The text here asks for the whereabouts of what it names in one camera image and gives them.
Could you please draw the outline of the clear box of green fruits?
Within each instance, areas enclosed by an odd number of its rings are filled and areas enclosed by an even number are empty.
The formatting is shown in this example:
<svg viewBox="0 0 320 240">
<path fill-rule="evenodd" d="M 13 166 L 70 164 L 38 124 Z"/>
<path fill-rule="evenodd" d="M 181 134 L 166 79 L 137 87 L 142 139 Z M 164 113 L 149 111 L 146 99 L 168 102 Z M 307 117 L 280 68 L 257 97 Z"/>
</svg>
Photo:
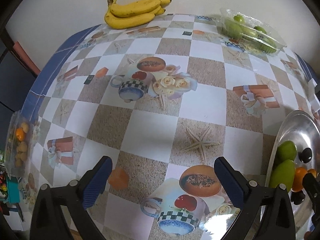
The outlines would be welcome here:
<svg viewBox="0 0 320 240">
<path fill-rule="evenodd" d="M 232 9 L 221 8 L 222 33 L 255 55 L 276 55 L 287 46 L 267 23 Z"/>
</svg>

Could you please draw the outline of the dark plum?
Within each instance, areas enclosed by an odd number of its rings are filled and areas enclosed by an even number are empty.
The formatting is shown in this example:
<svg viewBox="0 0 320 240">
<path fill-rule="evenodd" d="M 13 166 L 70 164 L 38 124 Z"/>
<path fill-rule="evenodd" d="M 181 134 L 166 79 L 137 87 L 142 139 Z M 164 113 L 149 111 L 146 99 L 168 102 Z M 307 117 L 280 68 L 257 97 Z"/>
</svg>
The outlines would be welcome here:
<svg viewBox="0 0 320 240">
<path fill-rule="evenodd" d="M 312 160 L 312 149 L 307 147 L 299 153 L 299 159 L 303 163 L 308 163 Z"/>
</svg>

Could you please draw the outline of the yellow banana bunch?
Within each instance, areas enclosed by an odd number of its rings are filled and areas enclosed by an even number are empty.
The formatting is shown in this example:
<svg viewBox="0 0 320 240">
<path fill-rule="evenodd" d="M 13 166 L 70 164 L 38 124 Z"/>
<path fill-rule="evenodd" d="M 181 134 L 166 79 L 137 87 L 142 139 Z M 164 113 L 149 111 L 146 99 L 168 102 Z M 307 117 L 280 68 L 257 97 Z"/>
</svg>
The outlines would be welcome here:
<svg viewBox="0 0 320 240">
<path fill-rule="evenodd" d="M 139 0 L 119 5 L 117 0 L 107 0 L 104 20 L 113 29 L 129 29 L 144 25 L 165 12 L 171 0 Z"/>
</svg>

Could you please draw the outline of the orange tangerine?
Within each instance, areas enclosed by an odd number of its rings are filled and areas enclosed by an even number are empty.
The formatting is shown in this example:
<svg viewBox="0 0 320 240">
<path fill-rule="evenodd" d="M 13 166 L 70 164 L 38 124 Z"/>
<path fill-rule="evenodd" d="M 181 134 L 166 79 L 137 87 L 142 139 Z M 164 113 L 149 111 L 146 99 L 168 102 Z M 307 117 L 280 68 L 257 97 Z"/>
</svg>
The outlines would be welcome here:
<svg viewBox="0 0 320 240">
<path fill-rule="evenodd" d="M 303 184 L 302 184 L 303 178 L 307 173 L 308 173 L 308 171 L 304 167 L 296 168 L 295 177 L 294 177 L 294 181 L 293 181 L 292 188 L 291 188 L 291 190 L 293 192 L 302 191 L 302 189 L 303 189 Z"/>
<path fill-rule="evenodd" d="M 317 171 L 313 168 L 309 169 L 308 173 L 312 174 L 315 178 L 317 177 L 317 174 L 318 174 Z"/>
</svg>

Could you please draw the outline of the clear bag of longans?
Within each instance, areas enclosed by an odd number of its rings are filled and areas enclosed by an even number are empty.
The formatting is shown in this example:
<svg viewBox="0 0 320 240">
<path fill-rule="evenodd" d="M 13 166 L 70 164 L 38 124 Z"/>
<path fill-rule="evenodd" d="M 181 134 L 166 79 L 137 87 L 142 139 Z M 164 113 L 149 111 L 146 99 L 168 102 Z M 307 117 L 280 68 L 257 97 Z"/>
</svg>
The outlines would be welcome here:
<svg viewBox="0 0 320 240">
<path fill-rule="evenodd" d="M 4 150 L 4 167 L 10 178 L 24 175 L 32 132 L 33 124 L 21 114 L 21 111 L 13 113 Z"/>
</svg>

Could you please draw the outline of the steel bowl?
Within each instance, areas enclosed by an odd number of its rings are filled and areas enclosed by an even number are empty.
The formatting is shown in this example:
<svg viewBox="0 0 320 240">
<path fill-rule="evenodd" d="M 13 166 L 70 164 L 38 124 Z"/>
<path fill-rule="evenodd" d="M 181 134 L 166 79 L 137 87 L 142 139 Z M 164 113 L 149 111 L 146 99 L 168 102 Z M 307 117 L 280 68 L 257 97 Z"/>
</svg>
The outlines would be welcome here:
<svg viewBox="0 0 320 240">
<path fill-rule="evenodd" d="M 302 179 L 308 172 L 319 176 L 319 128 L 304 111 L 292 111 L 281 124 L 271 152 L 266 187 L 284 184 L 295 220 L 296 239 L 312 230 L 311 200 Z"/>
</svg>

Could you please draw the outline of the green mango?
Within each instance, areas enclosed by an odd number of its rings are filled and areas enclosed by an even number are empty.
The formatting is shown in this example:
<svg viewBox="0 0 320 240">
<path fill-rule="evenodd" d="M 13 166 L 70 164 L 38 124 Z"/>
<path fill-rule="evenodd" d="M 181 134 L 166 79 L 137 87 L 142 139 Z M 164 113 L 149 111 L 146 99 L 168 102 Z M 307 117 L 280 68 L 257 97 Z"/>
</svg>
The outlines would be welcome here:
<svg viewBox="0 0 320 240">
<path fill-rule="evenodd" d="M 280 163 L 271 173 L 269 187 L 276 188 L 279 184 L 286 186 L 290 192 L 295 177 L 296 166 L 292 160 L 285 160 Z"/>
<path fill-rule="evenodd" d="M 294 159 L 296 158 L 296 155 L 297 155 L 297 147 L 295 143 L 291 140 L 287 140 L 281 143 L 277 147 L 276 156 L 281 162 L 288 159 L 294 161 Z"/>
</svg>

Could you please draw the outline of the checkered plastic tablecloth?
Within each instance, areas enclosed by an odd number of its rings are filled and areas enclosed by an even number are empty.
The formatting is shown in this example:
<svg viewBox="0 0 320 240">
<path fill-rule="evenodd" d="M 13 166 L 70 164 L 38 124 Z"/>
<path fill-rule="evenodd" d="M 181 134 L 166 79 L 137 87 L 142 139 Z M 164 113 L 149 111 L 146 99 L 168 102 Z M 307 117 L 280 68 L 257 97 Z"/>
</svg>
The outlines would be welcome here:
<svg viewBox="0 0 320 240">
<path fill-rule="evenodd" d="M 311 78 L 289 48 L 252 55 L 204 16 L 79 32 L 51 57 L 23 105 L 34 123 L 23 213 L 31 217 L 42 184 L 65 186 L 107 155 L 129 184 L 106 185 L 89 208 L 98 229 L 107 239 L 169 239 L 141 201 L 220 156 L 263 184 L 281 123 L 293 110 L 311 112 Z"/>
</svg>

